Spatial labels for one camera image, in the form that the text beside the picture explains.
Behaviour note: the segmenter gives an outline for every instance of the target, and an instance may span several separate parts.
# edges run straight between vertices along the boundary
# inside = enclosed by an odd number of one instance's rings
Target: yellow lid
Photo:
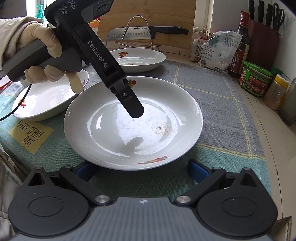
[[[286,81],[282,76],[280,76],[279,74],[276,74],[276,78],[274,79],[276,82],[278,82],[282,87],[284,87],[285,89],[288,88],[289,86],[289,82]]]

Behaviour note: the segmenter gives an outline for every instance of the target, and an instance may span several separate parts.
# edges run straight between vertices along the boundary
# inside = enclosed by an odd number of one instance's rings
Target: gray bottle
[[[279,108],[279,116],[288,126],[296,121],[296,78],[292,81],[285,101]]]

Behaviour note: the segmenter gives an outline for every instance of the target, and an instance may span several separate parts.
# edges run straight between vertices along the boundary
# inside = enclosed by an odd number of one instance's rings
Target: kitchen knife
[[[254,0],[249,0],[249,12],[250,12],[250,19],[254,20],[254,14],[255,14]]]
[[[258,22],[263,23],[263,18],[264,18],[264,2],[259,0],[259,5],[258,5]]]
[[[106,41],[118,41],[122,39],[125,28],[115,28],[111,30],[107,36]],[[184,34],[188,35],[189,30],[181,27],[174,26],[149,26],[151,38],[155,38],[155,33],[163,34]],[[135,39],[150,39],[148,27],[129,27],[124,40],[135,40]]]
[[[272,9],[273,9],[272,5],[268,4],[267,12],[266,12],[266,22],[265,22],[265,25],[267,27],[270,27],[271,22],[272,22]]]

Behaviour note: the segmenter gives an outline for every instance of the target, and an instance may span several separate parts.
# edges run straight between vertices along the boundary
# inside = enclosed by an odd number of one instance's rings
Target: soy sauce bottle
[[[239,23],[239,29],[237,32],[242,35],[242,40],[227,69],[228,74],[234,78],[240,77],[240,74],[242,72],[243,62],[247,59],[249,48],[250,48],[250,40],[249,40],[249,34],[248,34],[250,14],[245,11],[242,11],[241,14],[242,16]]]

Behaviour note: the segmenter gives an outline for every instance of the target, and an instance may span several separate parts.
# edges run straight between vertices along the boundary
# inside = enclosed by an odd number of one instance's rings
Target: knife block
[[[279,34],[262,23],[250,20],[249,39],[247,61],[271,71],[279,47]]]

